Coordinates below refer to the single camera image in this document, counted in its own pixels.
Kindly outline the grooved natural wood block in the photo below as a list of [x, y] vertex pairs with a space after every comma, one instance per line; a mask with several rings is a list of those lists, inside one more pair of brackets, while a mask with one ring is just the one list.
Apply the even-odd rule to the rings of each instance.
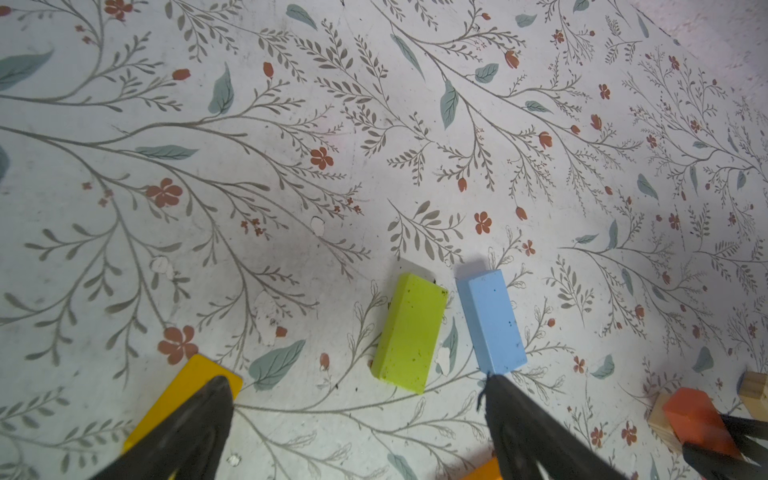
[[768, 421], [766, 374], [746, 371], [739, 383], [738, 396], [755, 420]]

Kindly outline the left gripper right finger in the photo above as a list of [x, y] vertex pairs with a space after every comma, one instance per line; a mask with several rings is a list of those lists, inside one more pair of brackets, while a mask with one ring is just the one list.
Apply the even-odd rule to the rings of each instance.
[[503, 479], [623, 477], [505, 376], [487, 377], [478, 404]]

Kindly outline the orange wood block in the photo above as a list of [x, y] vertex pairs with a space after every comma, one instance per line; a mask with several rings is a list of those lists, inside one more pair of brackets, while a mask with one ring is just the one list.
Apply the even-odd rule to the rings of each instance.
[[482, 466], [467, 473], [462, 480], [502, 480], [498, 459], [492, 457]]

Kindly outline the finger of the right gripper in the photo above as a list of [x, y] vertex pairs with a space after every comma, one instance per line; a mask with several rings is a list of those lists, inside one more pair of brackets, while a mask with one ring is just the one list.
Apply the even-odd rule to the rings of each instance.
[[767, 448], [753, 440], [744, 440], [739, 447], [748, 461], [692, 443], [683, 445], [683, 457], [704, 479], [767, 479]]
[[740, 437], [752, 437], [761, 440], [768, 439], [768, 423], [765, 421], [735, 417], [726, 414], [721, 414], [720, 418], [734, 440]]

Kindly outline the small natural wood cube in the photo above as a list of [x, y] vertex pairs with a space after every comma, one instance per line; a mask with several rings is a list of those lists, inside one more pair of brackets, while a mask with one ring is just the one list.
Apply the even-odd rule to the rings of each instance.
[[658, 394], [648, 417], [648, 425], [671, 452], [680, 455], [682, 453], [682, 444], [675, 435], [663, 410], [663, 406], [670, 398], [671, 395], [667, 392], [660, 392]]

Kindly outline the red wood block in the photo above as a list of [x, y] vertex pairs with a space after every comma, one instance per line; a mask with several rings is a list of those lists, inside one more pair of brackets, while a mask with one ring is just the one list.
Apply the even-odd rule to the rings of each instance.
[[719, 412], [704, 391], [680, 388], [662, 409], [682, 444], [691, 443], [735, 459], [742, 459]]

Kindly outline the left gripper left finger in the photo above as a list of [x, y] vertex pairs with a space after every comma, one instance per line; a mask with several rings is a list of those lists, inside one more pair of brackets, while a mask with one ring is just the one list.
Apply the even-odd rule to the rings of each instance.
[[216, 376], [93, 479], [213, 479], [233, 413], [229, 382]]

